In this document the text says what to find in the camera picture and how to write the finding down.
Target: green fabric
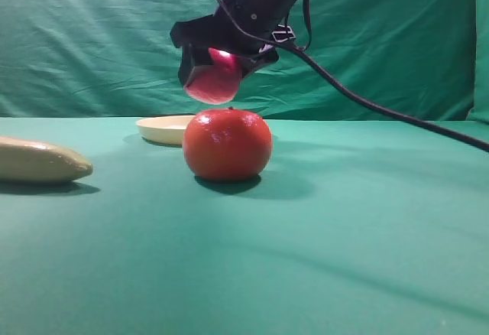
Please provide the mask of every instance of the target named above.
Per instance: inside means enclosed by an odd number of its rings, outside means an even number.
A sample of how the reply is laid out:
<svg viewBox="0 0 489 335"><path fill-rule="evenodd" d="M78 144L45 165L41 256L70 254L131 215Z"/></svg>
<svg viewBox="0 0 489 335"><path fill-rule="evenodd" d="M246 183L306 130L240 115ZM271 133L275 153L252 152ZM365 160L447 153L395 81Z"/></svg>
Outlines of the green fabric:
<svg viewBox="0 0 489 335"><path fill-rule="evenodd" d="M95 165L78 188L0 186L1 334L489 333L484 152L395 122L270 121L273 159L240 192L134 122L0 119Z"/></svg>
<svg viewBox="0 0 489 335"><path fill-rule="evenodd" d="M474 82L474 0L313 0L310 54L352 90L424 119L464 119ZM300 2L292 24L306 41ZM197 112L169 30L213 0L0 0L0 115ZM287 54L234 106L283 119L378 119Z"/></svg>
<svg viewBox="0 0 489 335"><path fill-rule="evenodd" d="M471 119L489 122L489 0L477 0L477 59Z"/></svg>

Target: green backdrop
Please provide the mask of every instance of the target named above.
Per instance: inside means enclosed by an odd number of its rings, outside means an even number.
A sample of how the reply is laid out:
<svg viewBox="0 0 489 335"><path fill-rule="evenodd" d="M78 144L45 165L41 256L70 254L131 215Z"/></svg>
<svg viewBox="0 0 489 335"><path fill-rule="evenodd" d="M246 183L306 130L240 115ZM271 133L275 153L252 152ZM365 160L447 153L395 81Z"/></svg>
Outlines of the green backdrop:
<svg viewBox="0 0 489 335"><path fill-rule="evenodd" d="M474 0L312 5L310 54L352 90L424 119L466 117L473 103ZM180 52L168 32L175 21L214 9L213 0L0 0L0 115L208 108L177 82ZM292 24L305 41L300 4ZM233 105L270 118L378 119L287 54L244 81Z"/></svg>
<svg viewBox="0 0 489 335"><path fill-rule="evenodd" d="M477 0L477 58L471 119L489 122L489 0Z"/></svg>

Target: yellow plate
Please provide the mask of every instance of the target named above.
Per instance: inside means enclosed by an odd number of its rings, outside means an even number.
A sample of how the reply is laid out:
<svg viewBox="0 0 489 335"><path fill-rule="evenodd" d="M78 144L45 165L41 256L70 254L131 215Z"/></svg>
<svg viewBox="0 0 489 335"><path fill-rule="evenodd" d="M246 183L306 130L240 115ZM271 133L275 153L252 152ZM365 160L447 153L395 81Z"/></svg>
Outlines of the yellow plate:
<svg viewBox="0 0 489 335"><path fill-rule="evenodd" d="M186 126L194 115L169 115L140 119L136 122L141 136L146 140L165 145L182 145Z"/></svg>

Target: tomato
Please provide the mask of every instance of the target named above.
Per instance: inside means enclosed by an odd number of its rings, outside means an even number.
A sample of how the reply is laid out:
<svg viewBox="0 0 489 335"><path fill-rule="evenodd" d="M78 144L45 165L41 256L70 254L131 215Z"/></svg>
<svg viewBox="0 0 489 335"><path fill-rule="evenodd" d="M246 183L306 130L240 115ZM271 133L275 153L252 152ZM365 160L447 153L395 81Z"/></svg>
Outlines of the tomato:
<svg viewBox="0 0 489 335"><path fill-rule="evenodd" d="M223 50L209 49L213 65L204 69L185 87L186 93L200 102L223 104L233 100L242 78L238 58Z"/></svg>
<svg viewBox="0 0 489 335"><path fill-rule="evenodd" d="M256 113L210 109L186 127L183 154L197 177L209 181L243 181L265 169L273 149L268 124Z"/></svg>

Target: red apple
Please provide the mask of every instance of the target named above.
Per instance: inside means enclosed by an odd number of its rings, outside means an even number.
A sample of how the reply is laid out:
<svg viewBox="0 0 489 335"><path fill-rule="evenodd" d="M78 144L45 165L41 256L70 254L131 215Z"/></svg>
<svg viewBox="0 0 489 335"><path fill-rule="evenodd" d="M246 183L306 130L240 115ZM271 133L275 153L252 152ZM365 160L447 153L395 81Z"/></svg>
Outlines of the red apple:
<svg viewBox="0 0 489 335"><path fill-rule="evenodd" d="M211 109L195 116L183 136L183 154L190 170L209 181L243 181L267 166L273 138L256 113Z"/></svg>
<svg viewBox="0 0 489 335"><path fill-rule="evenodd" d="M214 64L204 69L185 87L186 93L200 102L223 104L238 93L242 71L238 58L223 50L209 49Z"/></svg>

